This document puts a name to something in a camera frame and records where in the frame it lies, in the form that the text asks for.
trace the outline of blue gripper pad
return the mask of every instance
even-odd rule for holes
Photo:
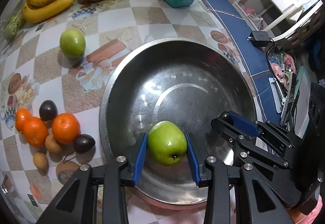
[[[190,166],[193,181],[196,183],[196,185],[198,185],[201,181],[200,175],[199,175],[199,165],[196,160],[188,133],[185,134],[185,138],[187,141],[186,155],[187,155],[188,164]]]
[[[252,124],[251,122],[243,119],[240,116],[237,116],[234,112],[229,112],[232,120],[234,122],[234,127],[241,130],[242,132],[246,133],[248,136],[251,137],[259,137],[260,132],[257,129],[257,126]]]
[[[134,186],[138,183],[138,181],[140,180],[141,174],[142,174],[142,169],[144,166],[144,161],[146,159],[146,155],[147,155],[147,141],[148,141],[148,134],[146,133],[143,136],[141,145],[140,145],[140,149],[138,152],[138,155],[136,157],[135,163],[134,163],[134,172],[133,172],[133,184]]]

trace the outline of checkered tablecloth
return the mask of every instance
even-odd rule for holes
[[[162,0],[105,0],[92,4],[78,0],[57,17],[20,31],[0,58],[0,192],[22,224],[36,222],[80,164],[106,163],[97,126],[105,85],[119,62],[142,44],[184,37],[212,45],[241,71],[256,100],[241,54],[219,19],[201,0],[177,9]],[[60,51],[60,35],[66,29],[78,29],[86,37],[85,58],[81,62],[68,60]],[[222,42],[216,37],[219,33],[225,36]],[[81,133],[96,140],[93,151],[72,154],[68,156],[70,161],[63,163],[64,156],[71,154],[71,146],[63,154],[49,154],[43,148],[30,146],[15,130],[13,109],[27,108],[39,116],[40,104],[47,99],[55,102],[59,113],[76,116]],[[261,120],[258,104],[256,107]],[[33,164],[32,155],[38,150],[46,152],[46,172]],[[203,223],[204,208],[161,209],[131,191],[127,193],[130,224]],[[234,208],[231,217],[235,221]]]

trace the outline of metal bowl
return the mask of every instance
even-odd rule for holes
[[[232,164],[231,145],[210,125],[229,110],[256,119],[251,92],[234,65],[196,41],[160,39],[131,52],[112,74],[100,106],[100,138],[105,155],[116,157],[140,132],[169,120],[193,133],[210,155]],[[136,188],[142,198],[165,208],[202,206],[207,199],[207,189],[193,182],[186,157],[163,167],[147,155]]]

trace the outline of tangerine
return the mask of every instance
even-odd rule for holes
[[[31,117],[24,124],[24,136],[27,142],[34,147],[45,145],[45,139],[48,136],[48,128],[39,117]]]
[[[73,114],[59,114],[53,120],[52,133],[57,142],[70,144],[78,135],[80,135],[79,121]]]
[[[31,114],[27,109],[18,109],[16,114],[15,127],[19,133],[23,134],[25,123],[31,118]]]

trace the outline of dark purple fruit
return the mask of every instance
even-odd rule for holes
[[[85,153],[95,146],[95,140],[88,134],[81,134],[74,139],[74,150],[77,153]]]
[[[41,120],[53,120],[57,116],[56,105],[52,100],[45,100],[40,106],[39,113]]]

